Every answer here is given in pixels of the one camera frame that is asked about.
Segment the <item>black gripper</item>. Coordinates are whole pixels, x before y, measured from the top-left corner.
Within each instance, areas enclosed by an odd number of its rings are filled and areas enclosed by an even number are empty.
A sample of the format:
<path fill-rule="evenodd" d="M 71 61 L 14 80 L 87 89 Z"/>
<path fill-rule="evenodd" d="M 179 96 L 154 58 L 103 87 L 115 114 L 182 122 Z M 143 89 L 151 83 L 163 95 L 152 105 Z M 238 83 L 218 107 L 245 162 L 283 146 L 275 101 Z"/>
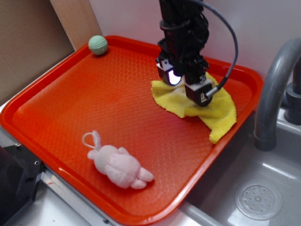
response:
<path fill-rule="evenodd" d="M 161 0 L 159 4 L 162 15 L 159 25 L 164 32 L 156 59 L 159 77 L 171 86 L 184 78 L 186 97 L 205 107 L 212 101 L 206 93 L 213 85 L 210 79 L 205 81 L 209 66 L 200 54 L 209 37 L 204 7 L 201 2 L 188 0 Z"/>

